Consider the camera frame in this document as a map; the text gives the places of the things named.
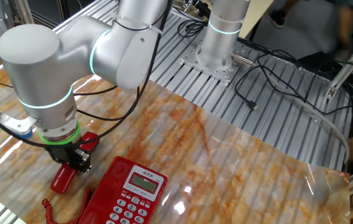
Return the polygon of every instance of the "marble-patterned surface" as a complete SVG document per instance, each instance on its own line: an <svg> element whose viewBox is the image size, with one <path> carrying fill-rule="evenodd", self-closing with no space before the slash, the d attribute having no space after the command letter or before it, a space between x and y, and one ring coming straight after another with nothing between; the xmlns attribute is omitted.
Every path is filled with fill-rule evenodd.
<svg viewBox="0 0 353 224"><path fill-rule="evenodd" d="M9 83L4 71L0 82ZM110 87L96 75L75 92ZM76 97L79 109L106 117L123 115L136 90ZM0 86L0 111L23 118L13 89ZM113 123L78 114L82 133L101 133ZM39 141L36 133L32 138ZM53 200L55 220L71 221L86 187L95 188L116 156L168 177L151 223L349 223L349 175L298 161L241 129L150 82L135 111L102 138L93 168L76 176ZM0 202L26 223L45 223L43 198L60 164L41 148L0 130Z"/></svg>

